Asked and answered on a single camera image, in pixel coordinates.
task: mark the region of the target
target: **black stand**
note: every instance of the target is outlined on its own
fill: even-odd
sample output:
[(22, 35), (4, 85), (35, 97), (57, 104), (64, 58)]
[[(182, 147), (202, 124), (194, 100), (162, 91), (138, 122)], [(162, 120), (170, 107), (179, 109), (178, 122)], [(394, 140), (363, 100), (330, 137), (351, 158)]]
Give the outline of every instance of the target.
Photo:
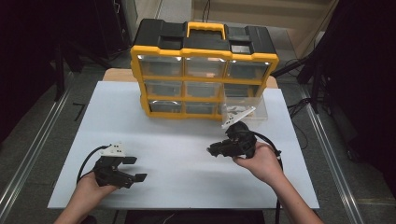
[(60, 40), (55, 46), (55, 69), (56, 69), (56, 95), (55, 101), (58, 101), (64, 93), (64, 60), (69, 65), (72, 72), (81, 72), (84, 64), (78, 57), (78, 54), (89, 57), (94, 62), (100, 64), (105, 69), (111, 68), (109, 63), (106, 63), (98, 56), (84, 49), (81, 45), (70, 41)]
[(298, 68), (301, 65), (304, 65), (303, 71), (297, 76), (297, 81), (300, 84), (306, 84), (308, 83), (309, 79), (311, 77), (314, 77), (314, 82), (313, 82), (313, 87), (312, 87), (312, 92), (311, 92), (311, 105), (315, 111), (315, 113), (318, 113), (318, 91), (319, 91), (319, 85), (320, 85), (320, 79), (321, 79), (321, 65), (319, 64), (314, 64), (311, 63), (313, 61), (313, 55), (315, 54), (315, 51), (311, 52), (309, 55), (305, 56), (301, 60), (291, 63), (290, 65), (281, 68), (277, 70), (276, 72), (272, 73), (272, 77), (280, 77), (289, 71)]

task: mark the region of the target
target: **white bracket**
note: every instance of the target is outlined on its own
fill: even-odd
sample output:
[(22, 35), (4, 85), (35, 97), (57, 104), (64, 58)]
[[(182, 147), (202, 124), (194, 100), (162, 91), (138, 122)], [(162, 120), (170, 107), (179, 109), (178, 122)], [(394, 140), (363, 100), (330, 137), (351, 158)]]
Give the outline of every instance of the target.
[(105, 149), (99, 150), (99, 155), (106, 157), (125, 157), (124, 149), (121, 143), (110, 145)]
[(249, 109), (242, 111), (242, 112), (237, 112), (236, 114), (230, 113), (230, 112), (227, 113), (228, 119), (221, 125), (221, 128), (226, 129), (226, 128), (230, 127), (231, 125), (235, 124), (236, 122), (238, 122), (239, 120), (243, 119), (248, 114), (253, 112), (255, 109), (256, 109), (255, 106), (250, 106)]

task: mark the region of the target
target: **storage organizer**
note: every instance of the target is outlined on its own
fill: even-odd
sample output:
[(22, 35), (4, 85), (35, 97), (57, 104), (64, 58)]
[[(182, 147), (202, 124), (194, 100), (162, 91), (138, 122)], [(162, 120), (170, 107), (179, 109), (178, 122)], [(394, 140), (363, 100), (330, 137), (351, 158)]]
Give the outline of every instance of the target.
[(235, 99), (258, 102), (279, 61), (265, 27), (154, 19), (140, 22), (131, 55), (142, 108), (167, 119), (222, 119)]

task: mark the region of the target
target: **plastic drawer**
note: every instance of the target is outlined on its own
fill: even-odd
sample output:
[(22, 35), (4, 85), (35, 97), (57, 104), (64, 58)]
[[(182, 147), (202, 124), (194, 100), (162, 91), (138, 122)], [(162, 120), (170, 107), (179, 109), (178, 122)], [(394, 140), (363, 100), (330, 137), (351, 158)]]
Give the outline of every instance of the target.
[(181, 77), (181, 57), (139, 55), (143, 76)]
[(261, 80), (270, 63), (230, 61), (227, 77)]
[(181, 81), (145, 80), (148, 95), (180, 96)]
[(184, 82), (186, 95), (192, 97), (218, 97), (220, 83), (217, 82)]
[(213, 114), (215, 113), (215, 103), (205, 102), (186, 102), (186, 113), (187, 114)]
[(224, 94), (226, 97), (253, 97), (256, 96), (259, 86), (241, 85), (241, 84), (224, 84)]
[(151, 112), (180, 113), (180, 101), (149, 101)]
[(186, 76), (222, 77), (225, 61), (220, 58), (186, 58)]

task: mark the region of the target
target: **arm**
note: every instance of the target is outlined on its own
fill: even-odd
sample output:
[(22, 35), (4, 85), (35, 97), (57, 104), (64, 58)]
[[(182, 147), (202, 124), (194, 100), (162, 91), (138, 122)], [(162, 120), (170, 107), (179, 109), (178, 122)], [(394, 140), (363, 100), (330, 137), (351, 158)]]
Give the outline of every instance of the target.
[(96, 205), (116, 189), (115, 186), (99, 187), (94, 173), (84, 175), (78, 181), (69, 204), (56, 219), (55, 224), (80, 223)]
[(292, 223), (323, 223), (285, 177), (270, 146), (258, 142), (253, 158), (235, 157), (233, 161), (274, 190)]

